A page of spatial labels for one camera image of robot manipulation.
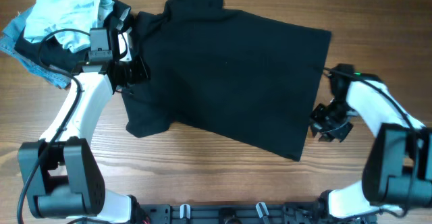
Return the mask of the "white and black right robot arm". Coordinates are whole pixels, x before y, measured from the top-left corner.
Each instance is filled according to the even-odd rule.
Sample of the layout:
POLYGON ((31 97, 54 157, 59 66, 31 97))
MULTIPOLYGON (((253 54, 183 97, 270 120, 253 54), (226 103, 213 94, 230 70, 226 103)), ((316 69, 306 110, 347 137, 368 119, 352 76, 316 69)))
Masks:
POLYGON ((310 130, 323 142, 343 141, 361 117, 375 138, 360 181, 323 194, 319 216, 338 221, 378 213, 403 218, 431 208, 431 128, 411 116, 378 76, 353 65, 321 69, 333 99, 310 115, 310 130))

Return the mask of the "black t-shirt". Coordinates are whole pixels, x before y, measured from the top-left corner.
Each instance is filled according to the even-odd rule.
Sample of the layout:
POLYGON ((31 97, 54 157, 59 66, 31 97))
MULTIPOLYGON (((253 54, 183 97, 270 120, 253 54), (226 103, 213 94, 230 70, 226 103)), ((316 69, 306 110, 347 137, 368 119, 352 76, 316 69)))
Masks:
POLYGON ((142 138, 178 121, 299 161, 331 40, 327 30, 168 0, 140 12, 134 44, 149 80, 123 97, 142 138))

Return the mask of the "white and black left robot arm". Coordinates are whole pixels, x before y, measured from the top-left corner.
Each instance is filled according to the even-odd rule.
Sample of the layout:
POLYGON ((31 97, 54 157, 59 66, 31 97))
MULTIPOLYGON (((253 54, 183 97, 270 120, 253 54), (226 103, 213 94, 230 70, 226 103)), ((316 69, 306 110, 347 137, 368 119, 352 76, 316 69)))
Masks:
POLYGON ((123 37, 117 30, 92 28, 86 35, 90 51, 64 75, 70 92, 54 122, 35 142, 18 151, 23 188, 16 219, 23 223, 28 205, 37 219, 70 219, 72 223, 150 223, 151 218, 134 196, 105 187, 90 143, 105 105, 115 89, 131 79, 131 67, 120 60, 123 37))

